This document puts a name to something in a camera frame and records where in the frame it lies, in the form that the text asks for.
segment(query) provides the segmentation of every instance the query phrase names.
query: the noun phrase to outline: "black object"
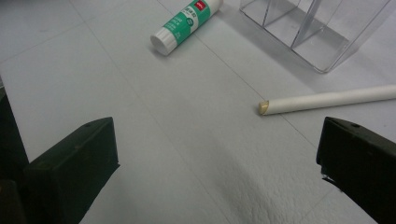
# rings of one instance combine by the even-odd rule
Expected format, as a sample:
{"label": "black object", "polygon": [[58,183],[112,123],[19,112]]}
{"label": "black object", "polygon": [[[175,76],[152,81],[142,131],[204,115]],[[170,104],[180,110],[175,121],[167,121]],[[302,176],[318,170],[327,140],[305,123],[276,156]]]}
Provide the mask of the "black object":
{"label": "black object", "polygon": [[396,223],[396,144],[358,124],[326,118],[317,164],[378,223]]}
{"label": "black object", "polygon": [[25,168],[51,223],[79,223],[119,167],[113,119],[87,123]]}
{"label": "black object", "polygon": [[23,168],[29,164],[7,96],[0,99],[0,179],[24,185]]}
{"label": "black object", "polygon": [[26,224],[20,194],[13,180],[0,180],[0,223]]}
{"label": "black object", "polygon": [[113,118],[87,123],[31,164],[0,96],[0,223],[79,223],[119,167]]}

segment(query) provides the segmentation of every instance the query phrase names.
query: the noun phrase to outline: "white glue stick cap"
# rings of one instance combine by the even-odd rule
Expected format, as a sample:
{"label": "white glue stick cap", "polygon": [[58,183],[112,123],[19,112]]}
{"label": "white glue stick cap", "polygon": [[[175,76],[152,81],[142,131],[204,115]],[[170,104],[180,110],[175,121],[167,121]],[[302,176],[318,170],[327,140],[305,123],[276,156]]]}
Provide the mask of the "white glue stick cap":
{"label": "white glue stick cap", "polygon": [[175,37],[165,28],[161,28],[155,35],[152,35],[150,40],[155,49],[165,56],[177,47]]}
{"label": "white glue stick cap", "polygon": [[219,10],[224,0],[205,0],[205,1],[207,2],[210,8],[210,16],[213,16],[213,14],[215,14]]}

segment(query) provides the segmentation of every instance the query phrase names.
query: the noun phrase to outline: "white surface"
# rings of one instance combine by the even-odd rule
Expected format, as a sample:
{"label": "white surface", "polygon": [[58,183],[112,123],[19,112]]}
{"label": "white surface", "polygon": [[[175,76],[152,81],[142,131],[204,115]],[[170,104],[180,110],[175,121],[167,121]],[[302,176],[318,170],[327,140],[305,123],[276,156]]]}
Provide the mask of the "white surface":
{"label": "white surface", "polygon": [[[149,36],[190,0],[71,2],[1,3],[0,74],[30,160],[83,123],[114,118],[121,168],[82,223],[374,223],[321,180],[315,157],[326,116],[396,141],[395,101],[256,111],[264,99],[395,84],[395,14],[319,75],[236,0],[168,57]],[[73,16],[37,38],[59,13]]]}

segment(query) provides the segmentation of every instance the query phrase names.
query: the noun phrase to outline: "rod end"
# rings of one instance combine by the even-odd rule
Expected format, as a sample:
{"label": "rod end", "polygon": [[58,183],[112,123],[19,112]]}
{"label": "rod end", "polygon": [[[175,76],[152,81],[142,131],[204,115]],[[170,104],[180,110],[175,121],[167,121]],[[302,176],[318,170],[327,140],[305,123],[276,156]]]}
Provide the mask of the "rod end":
{"label": "rod end", "polygon": [[263,101],[259,103],[259,114],[260,115],[265,115],[265,112],[267,112],[269,102],[268,101]]}

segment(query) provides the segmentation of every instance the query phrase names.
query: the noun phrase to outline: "red logo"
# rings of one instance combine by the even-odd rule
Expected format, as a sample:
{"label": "red logo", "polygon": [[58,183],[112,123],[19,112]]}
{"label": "red logo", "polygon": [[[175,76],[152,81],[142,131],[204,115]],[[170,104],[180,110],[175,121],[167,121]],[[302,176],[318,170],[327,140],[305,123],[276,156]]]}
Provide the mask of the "red logo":
{"label": "red logo", "polygon": [[198,10],[202,11],[204,8],[206,8],[206,5],[203,1],[199,0],[197,3],[194,4]]}

